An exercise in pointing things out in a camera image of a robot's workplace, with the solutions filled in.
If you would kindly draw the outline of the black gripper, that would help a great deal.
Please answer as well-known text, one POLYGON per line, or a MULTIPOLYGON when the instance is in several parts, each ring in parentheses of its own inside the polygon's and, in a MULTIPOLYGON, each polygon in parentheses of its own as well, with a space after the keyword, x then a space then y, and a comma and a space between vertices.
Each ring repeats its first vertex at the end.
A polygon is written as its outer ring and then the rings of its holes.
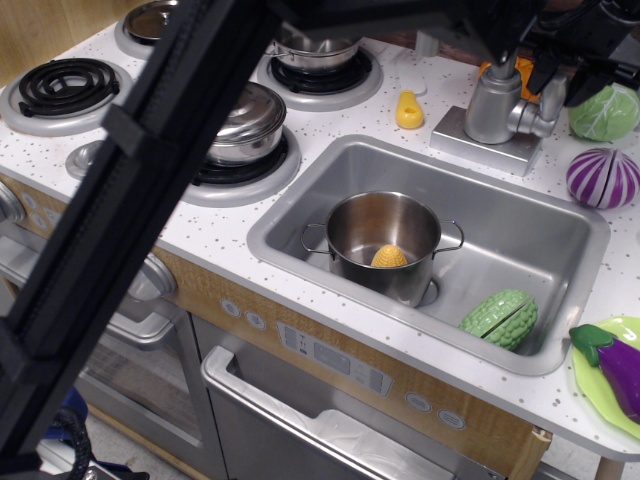
POLYGON ((578 59, 569 82, 565 107, 578 107, 617 78, 619 63, 639 61, 637 1, 580 1, 577 5, 545 10, 522 41, 533 50, 527 81, 540 94, 556 74, 560 56, 578 59))

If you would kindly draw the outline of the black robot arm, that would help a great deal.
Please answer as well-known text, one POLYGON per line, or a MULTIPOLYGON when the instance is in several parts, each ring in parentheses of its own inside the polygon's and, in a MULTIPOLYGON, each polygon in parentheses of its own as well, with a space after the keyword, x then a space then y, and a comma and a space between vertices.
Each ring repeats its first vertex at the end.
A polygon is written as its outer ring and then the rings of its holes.
MULTIPOLYGON (((126 287, 154 245, 187 253, 211 240, 178 234, 179 200, 204 159, 259 56, 282 22, 313 36, 425 29, 475 55, 501 61, 515 51, 544 10, 541 1, 188 1, 124 104, 111 108, 107 137, 45 248, 16 305, 2 319, 1 453, 30 454, 81 364, 88 358, 126 287)), ((464 410, 497 421, 471 438, 486 465, 506 459, 498 440, 540 427, 618 462, 635 462, 639 442, 608 425, 580 399, 548 406, 569 381, 563 364, 541 373, 508 368, 514 355, 483 345, 466 353, 440 337, 390 320, 343 293, 322 299, 318 288, 281 273, 273 286, 262 264, 243 252, 236 265, 215 257, 210 272, 250 292, 287 304, 307 326, 341 334, 358 352, 430 393, 457 390, 464 410)))

